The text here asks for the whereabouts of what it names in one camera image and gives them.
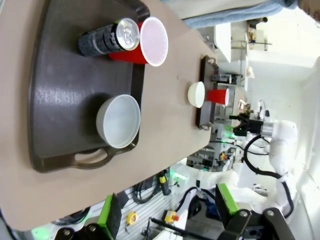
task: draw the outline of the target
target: gray cloth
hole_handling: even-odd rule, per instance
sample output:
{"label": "gray cloth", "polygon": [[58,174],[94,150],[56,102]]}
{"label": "gray cloth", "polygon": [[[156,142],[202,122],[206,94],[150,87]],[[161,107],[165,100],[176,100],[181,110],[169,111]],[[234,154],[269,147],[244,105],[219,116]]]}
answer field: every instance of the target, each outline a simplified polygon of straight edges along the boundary
{"label": "gray cloth", "polygon": [[218,24],[268,17],[279,13],[283,8],[295,9],[297,6],[297,0],[269,0],[252,7],[235,8],[208,13],[200,16],[186,18],[183,21],[189,27],[198,29],[212,27]]}

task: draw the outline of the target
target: tray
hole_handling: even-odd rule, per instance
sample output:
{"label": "tray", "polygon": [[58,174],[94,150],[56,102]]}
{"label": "tray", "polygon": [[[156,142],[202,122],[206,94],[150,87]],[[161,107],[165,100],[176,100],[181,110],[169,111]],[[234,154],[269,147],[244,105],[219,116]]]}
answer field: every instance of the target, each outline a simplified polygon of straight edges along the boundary
{"label": "tray", "polygon": [[211,101],[207,101],[208,91],[218,88],[217,83],[212,82],[212,76],[216,74],[216,68],[209,61],[214,58],[205,56],[200,61],[200,82],[204,83],[205,97],[204,103],[201,108],[196,109],[195,125],[199,129],[209,130],[215,119],[216,104]]}
{"label": "tray", "polygon": [[[123,149],[107,146],[96,129],[96,116],[107,99],[120,94],[132,95],[141,107],[145,66],[107,56],[81,56],[77,41],[84,32],[121,18],[142,22],[149,16],[149,9],[138,0],[46,1],[28,99],[29,153],[35,170],[95,169],[135,148],[139,133]],[[98,162],[75,158],[98,149],[107,152]]]}

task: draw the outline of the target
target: red cup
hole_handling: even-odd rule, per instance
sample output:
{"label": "red cup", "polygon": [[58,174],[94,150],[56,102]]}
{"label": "red cup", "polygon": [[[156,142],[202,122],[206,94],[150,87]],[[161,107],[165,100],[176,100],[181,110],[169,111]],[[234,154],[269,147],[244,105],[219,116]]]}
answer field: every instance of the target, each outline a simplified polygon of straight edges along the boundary
{"label": "red cup", "polygon": [[150,64],[158,67],[164,63],[168,54],[168,35],[163,23],[156,17],[148,17],[139,22],[140,43],[132,51],[110,53],[113,60],[134,64]]}
{"label": "red cup", "polygon": [[229,103],[229,89],[210,90],[208,92],[207,100],[216,104],[227,106]]}

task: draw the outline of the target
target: cup rim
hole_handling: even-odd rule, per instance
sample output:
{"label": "cup rim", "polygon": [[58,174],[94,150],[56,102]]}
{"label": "cup rim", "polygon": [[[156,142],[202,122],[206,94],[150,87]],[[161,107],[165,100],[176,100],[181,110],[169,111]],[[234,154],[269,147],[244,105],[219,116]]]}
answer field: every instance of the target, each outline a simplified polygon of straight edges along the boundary
{"label": "cup rim", "polygon": [[[104,122],[105,122],[105,119],[107,117],[108,111],[110,111],[110,109],[111,109],[112,105],[115,103],[115,101],[120,99],[120,98],[128,98],[133,103],[134,109],[136,110],[136,113],[137,113],[137,119],[136,119],[137,120],[137,124],[134,126],[134,129],[132,130],[131,138],[126,139],[126,141],[122,141],[122,144],[116,145],[114,143],[110,143],[110,139],[107,138],[106,129],[105,129],[106,126],[104,125]],[[115,149],[123,149],[123,148],[127,147],[135,139],[135,137],[137,136],[138,131],[140,129],[140,123],[141,123],[141,113],[140,113],[140,107],[139,107],[139,104],[138,104],[137,100],[133,96],[131,96],[129,94],[120,94],[120,95],[115,96],[112,99],[112,101],[109,103],[108,107],[106,108],[106,110],[103,113],[103,118],[102,118],[102,123],[101,124],[102,124],[102,132],[103,132],[103,137],[104,137],[105,142],[108,145],[110,145],[111,147],[115,148]]]}
{"label": "cup rim", "polygon": [[[165,55],[164,55],[162,61],[158,62],[157,64],[149,61],[149,59],[147,58],[147,56],[146,56],[146,54],[145,54],[144,48],[143,48],[143,41],[142,41],[142,39],[143,39],[143,33],[144,33],[143,31],[144,31],[144,28],[145,28],[146,23],[149,22],[149,21],[156,21],[156,22],[160,23],[160,25],[161,25],[161,26],[163,27],[163,29],[164,29],[164,34],[165,34],[164,37],[165,37],[166,42],[167,42],[167,44],[166,44],[166,49],[165,49]],[[142,23],[142,25],[141,25],[141,30],[140,30],[140,48],[141,48],[141,52],[142,52],[142,55],[143,55],[144,59],[145,59],[145,60],[147,61],[147,63],[150,64],[151,66],[153,66],[153,67],[159,67],[160,65],[162,65],[162,64],[165,62],[165,60],[166,60],[166,58],[167,58],[167,55],[168,55],[168,50],[169,50],[169,39],[168,39],[167,30],[166,30],[164,24],[163,24],[157,17],[155,17],[155,16],[150,16],[150,17],[148,17],[146,20],[143,21],[143,23]]]}
{"label": "cup rim", "polygon": [[226,89],[225,91],[225,96],[224,96],[224,105],[228,105],[229,104],[229,88]]}

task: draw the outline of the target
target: pull tab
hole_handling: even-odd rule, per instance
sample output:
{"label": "pull tab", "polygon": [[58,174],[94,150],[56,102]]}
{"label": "pull tab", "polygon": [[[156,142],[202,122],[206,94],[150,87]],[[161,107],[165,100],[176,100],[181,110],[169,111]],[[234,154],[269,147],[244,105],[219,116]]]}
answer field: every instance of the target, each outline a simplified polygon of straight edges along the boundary
{"label": "pull tab", "polygon": [[126,27],[124,29],[124,41],[125,41],[125,44],[129,45],[133,42],[133,39],[132,39],[132,31],[130,28]]}

